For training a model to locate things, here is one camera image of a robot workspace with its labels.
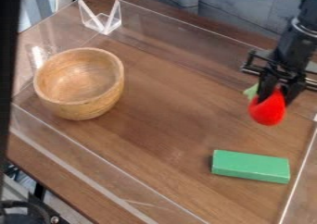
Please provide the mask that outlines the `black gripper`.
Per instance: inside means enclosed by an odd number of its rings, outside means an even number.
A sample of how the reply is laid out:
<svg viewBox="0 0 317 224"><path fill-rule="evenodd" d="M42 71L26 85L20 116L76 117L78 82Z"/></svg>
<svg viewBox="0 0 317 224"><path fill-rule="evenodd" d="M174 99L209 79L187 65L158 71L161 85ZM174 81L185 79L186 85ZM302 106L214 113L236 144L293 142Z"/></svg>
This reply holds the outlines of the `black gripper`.
<svg viewBox="0 0 317 224"><path fill-rule="evenodd" d="M317 80L308 73L317 74L310 61L317 51L317 32L288 27L273 50L252 50L242 71L258 75L258 102L272 95L276 85L285 87L285 103L289 106L305 89L317 91Z"/></svg>

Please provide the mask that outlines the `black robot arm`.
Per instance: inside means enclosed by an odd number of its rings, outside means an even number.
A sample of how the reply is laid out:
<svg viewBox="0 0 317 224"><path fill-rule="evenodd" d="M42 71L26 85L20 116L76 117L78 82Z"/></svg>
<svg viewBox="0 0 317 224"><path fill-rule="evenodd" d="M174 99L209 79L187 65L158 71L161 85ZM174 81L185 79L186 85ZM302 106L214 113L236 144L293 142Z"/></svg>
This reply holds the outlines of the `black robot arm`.
<svg viewBox="0 0 317 224"><path fill-rule="evenodd" d="M300 12L289 21L273 50L252 50L242 69L258 73L258 102L281 84L286 105L309 86L306 68L317 51L317 0L301 0Z"/></svg>

